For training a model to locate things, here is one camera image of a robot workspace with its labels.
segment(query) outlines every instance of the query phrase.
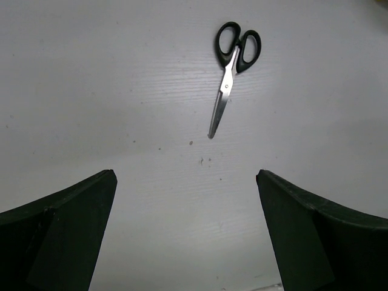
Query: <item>scissor handle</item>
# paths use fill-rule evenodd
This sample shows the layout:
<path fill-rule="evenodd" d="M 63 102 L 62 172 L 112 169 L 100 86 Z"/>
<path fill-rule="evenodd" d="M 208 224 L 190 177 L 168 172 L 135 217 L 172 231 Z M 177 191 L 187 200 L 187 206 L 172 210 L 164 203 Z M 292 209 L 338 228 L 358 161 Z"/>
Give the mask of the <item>scissor handle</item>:
<path fill-rule="evenodd" d="M 244 50 L 245 46 L 247 44 L 248 37 L 251 36 L 256 41 L 255 46 L 255 56 L 250 62 L 245 62 L 244 60 Z M 242 73 L 243 71 L 250 68 L 251 65 L 253 65 L 259 58 L 261 53 L 261 38 L 260 35 L 254 31 L 254 30 L 248 30 L 245 32 L 245 34 L 242 36 L 241 40 L 238 42 L 238 45 L 240 47 L 240 53 L 238 55 L 237 63 L 236 63 L 236 70 L 237 73 Z"/>
<path fill-rule="evenodd" d="M 227 29 L 227 28 L 232 28 L 233 29 L 233 33 L 234 33 L 234 36 L 233 36 L 233 41 L 230 45 L 230 48 L 229 48 L 229 51 L 227 53 L 224 53 L 222 50 L 221 50 L 221 46 L 219 45 L 219 38 L 221 36 L 221 33 Z M 215 50 L 216 50 L 216 55 L 217 55 L 217 58 L 220 62 L 220 64 L 223 66 L 223 67 L 226 67 L 226 65 L 230 62 L 230 60 L 232 59 L 232 56 L 233 56 L 233 51 L 236 47 L 236 45 L 239 45 L 239 37 L 240 37 L 240 33 L 241 33 L 241 27 L 240 25 L 238 25 L 237 23 L 231 21 L 231 22 L 227 22 L 225 23 L 219 30 L 218 30 L 218 33 L 216 35 L 216 39 L 215 39 Z"/>

